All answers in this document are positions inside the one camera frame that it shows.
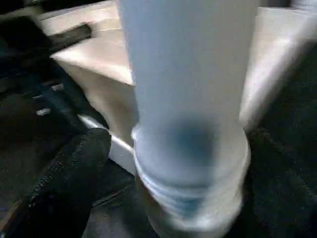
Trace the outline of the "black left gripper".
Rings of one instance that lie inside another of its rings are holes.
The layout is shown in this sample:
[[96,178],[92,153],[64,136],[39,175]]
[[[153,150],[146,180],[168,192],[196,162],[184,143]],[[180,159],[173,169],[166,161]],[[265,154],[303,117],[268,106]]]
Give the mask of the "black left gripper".
[[39,105],[39,111],[56,113],[74,130],[107,127],[107,121],[95,110],[83,89],[51,58],[63,49],[92,37],[92,28],[81,24],[49,36],[48,48],[19,51],[0,49],[0,97],[22,94]]

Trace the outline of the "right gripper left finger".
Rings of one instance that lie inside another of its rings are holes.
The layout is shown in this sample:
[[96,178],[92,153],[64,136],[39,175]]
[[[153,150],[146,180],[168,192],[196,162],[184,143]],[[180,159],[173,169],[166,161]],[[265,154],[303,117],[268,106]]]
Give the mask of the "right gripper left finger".
[[2,238],[80,238],[99,190],[111,135],[92,128],[74,136],[6,217]]

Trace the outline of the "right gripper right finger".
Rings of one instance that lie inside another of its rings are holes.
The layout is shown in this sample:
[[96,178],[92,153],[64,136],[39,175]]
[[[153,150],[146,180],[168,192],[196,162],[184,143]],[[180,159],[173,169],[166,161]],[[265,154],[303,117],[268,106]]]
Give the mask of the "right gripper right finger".
[[317,165],[273,140],[262,128],[248,134],[251,163],[236,238],[315,238]]

